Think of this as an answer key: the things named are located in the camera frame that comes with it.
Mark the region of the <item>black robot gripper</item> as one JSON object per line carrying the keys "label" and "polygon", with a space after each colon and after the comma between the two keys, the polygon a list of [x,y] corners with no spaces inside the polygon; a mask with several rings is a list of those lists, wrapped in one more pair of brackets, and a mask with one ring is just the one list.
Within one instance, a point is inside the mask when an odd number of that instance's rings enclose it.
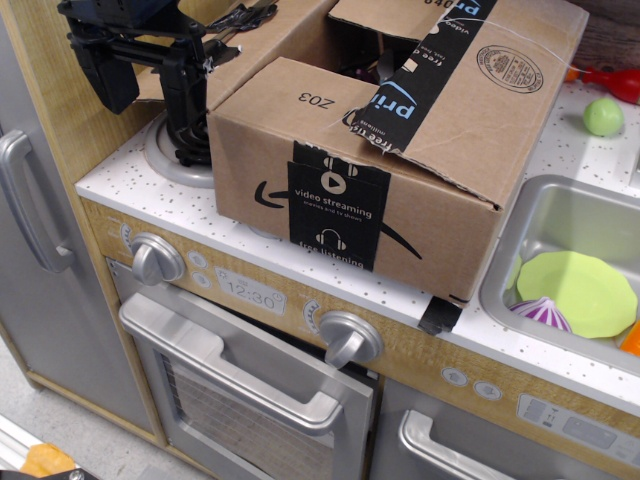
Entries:
{"label": "black robot gripper", "polygon": [[[205,28],[177,1],[62,1],[57,10],[67,19],[83,73],[108,110],[121,114],[139,95],[129,62],[159,65],[172,141],[206,142]],[[142,36],[169,38],[173,44],[166,48]]]}

